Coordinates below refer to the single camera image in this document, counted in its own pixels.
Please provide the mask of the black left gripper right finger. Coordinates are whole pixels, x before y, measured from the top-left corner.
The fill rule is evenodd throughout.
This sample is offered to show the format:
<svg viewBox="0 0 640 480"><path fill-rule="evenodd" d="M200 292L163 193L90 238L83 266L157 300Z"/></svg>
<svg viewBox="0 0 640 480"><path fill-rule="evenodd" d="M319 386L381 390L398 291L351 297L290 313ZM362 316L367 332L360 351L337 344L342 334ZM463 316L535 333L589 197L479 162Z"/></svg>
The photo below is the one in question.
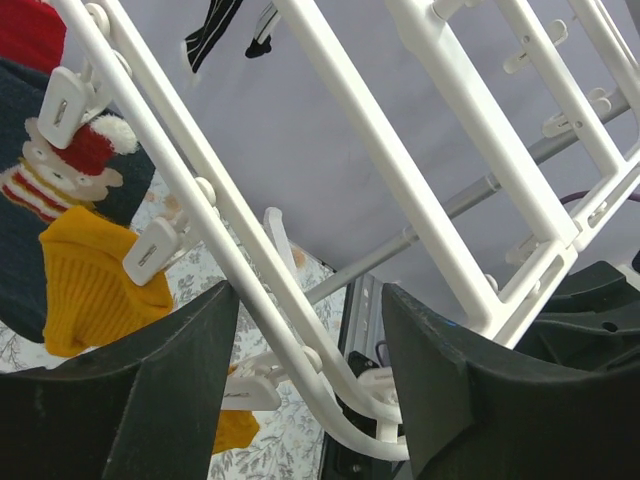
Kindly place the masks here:
<svg viewBox="0 0 640 480"><path fill-rule="evenodd" d="M588 372L505 348L401 287L382 316L417 479L635 479L639 369Z"/></svg>

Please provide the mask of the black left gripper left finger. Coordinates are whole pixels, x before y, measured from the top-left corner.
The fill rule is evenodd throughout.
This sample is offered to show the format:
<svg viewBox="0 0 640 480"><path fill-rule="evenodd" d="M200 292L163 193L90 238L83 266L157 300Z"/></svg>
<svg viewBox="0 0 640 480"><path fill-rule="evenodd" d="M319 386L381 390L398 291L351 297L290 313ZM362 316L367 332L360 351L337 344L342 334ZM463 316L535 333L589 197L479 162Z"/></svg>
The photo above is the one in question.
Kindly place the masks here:
<svg viewBox="0 0 640 480"><path fill-rule="evenodd" d="M1 377L5 479L204 479L239 298L220 282L61 365Z"/></svg>

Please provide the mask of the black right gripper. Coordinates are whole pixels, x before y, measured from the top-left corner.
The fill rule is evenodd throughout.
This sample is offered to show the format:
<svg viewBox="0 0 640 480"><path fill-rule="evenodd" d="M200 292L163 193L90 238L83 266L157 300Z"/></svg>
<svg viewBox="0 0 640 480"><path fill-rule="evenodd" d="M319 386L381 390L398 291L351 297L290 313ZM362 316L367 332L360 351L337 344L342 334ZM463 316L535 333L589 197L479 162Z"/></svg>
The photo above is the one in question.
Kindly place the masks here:
<svg viewBox="0 0 640 480"><path fill-rule="evenodd" d="M567 276L515 347L583 371L639 365L639 275L605 261Z"/></svg>

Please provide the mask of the red white striped sock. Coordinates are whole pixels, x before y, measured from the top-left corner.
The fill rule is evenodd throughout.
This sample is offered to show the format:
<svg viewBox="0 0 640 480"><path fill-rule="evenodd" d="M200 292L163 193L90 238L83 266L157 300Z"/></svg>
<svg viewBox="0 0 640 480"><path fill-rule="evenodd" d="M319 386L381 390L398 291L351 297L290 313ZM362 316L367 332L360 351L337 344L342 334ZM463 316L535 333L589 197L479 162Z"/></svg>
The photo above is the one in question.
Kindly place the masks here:
<svg viewBox="0 0 640 480"><path fill-rule="evenodd" d="M61 63L66 26L46 1L1 0L1 57L50 74Z"/></svg>

